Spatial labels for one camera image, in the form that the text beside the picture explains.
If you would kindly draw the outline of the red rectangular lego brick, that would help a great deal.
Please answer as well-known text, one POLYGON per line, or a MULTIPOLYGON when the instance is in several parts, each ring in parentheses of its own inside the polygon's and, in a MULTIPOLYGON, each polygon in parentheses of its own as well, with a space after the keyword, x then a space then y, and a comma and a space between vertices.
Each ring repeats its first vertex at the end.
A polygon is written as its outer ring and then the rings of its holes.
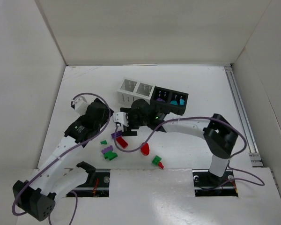
POLYGON ((125 149, 128 147, 128 143, 124 140, 123 137, 116 138, 117 143, 121 146, 122 149, 125 149))

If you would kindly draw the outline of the purple studded lego brick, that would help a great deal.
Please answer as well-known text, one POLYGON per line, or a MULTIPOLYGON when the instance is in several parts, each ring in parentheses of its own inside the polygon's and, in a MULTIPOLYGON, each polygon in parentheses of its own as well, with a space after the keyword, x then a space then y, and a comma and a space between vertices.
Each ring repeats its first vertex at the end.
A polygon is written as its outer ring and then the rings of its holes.
POLYGON ((113 152, 113 146, 110 145, 110 146, 104 148, 103 150, 101 150, 101 152, 102 152, 102 154, 106 154, 108 152, 113 152))

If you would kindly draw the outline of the green notched lego brick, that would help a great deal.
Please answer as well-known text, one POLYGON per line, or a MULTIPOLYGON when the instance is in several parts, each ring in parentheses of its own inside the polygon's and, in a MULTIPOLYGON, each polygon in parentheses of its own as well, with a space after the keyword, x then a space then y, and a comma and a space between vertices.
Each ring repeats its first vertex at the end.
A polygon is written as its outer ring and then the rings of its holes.
POLYGON ((104 158, 108 159, 109 161, 111 161, 117 157, 118 157, 117 153, 115 153, 113 151, 108 151, 108 152, 104 153, 104 158))

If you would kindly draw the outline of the teal round lego piece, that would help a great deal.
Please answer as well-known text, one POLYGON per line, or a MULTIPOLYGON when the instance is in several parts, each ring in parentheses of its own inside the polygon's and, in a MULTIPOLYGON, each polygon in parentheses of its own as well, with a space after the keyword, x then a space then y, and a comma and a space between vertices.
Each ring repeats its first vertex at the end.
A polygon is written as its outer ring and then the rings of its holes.
POLYGON ((178 105, 178 103, 177 103, 176 100, 171 101, 170 104, 171 104, 171 105, 178 105))

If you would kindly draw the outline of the blue rectangular lego brick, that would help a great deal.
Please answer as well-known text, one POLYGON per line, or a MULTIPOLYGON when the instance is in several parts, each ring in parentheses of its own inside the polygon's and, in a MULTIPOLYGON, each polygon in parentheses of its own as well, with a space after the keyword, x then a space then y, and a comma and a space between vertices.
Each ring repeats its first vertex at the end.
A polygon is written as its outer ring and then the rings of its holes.
POLYGON ((185 101, 183 99, 180 99, 179 105, 185 105, 185 101))

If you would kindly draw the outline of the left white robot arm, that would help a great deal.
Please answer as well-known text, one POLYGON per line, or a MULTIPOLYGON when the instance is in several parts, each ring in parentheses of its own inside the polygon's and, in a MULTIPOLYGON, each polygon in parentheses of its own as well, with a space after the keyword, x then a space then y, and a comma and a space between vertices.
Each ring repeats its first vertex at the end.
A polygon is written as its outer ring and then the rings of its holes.
POLYGON ((95 167, 84 161, 68 173, 64 169, 77 153, 104 131, 113 110, 100 98, 88 103, 78 97, 71 105, 79 117, 65 130, 56 149, 38 171, 13 185, 12 213, 15 216, 29 214, 39 222, 46 220, 57 200, 95 175, 95 167))

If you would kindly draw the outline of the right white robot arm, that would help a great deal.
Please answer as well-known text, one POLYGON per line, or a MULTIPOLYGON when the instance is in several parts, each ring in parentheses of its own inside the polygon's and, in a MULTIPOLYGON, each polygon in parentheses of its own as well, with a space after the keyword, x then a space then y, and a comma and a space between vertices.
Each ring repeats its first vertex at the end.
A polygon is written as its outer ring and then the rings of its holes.
POLYGON ((144 99, 137 99, 129 108, 121 108, 113 115, 113 121, 123 126, 123 134, 136 136, 137 129, 148 127, 155 132, 180 133, 201 138, 206 141, 211 153, 209 172, 222 177, 227 169, 239 132, 223 116, 183 117, 177 107, 156 106, 144 99))

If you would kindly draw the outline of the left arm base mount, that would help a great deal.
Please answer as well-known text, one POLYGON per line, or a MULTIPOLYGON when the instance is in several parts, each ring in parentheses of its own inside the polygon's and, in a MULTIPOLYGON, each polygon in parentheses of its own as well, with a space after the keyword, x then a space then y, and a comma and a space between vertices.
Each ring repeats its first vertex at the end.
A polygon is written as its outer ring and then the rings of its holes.
POLYGON ((78 197, 109 197, 111 171, 107 169, 96 170, 94 178, 89 175, 87 181, 72 190, 78 197))

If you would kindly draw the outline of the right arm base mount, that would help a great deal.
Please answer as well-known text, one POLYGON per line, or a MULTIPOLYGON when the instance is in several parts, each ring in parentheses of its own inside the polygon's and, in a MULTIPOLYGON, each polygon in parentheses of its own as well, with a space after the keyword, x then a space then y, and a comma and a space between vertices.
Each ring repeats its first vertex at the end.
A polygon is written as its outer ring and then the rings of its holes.
POLYGON ((192 171, 194 193, 196 197, 238 197, 234 174, 226 170, 222 177, 217 177, 209 170, 196 169, 192 171))

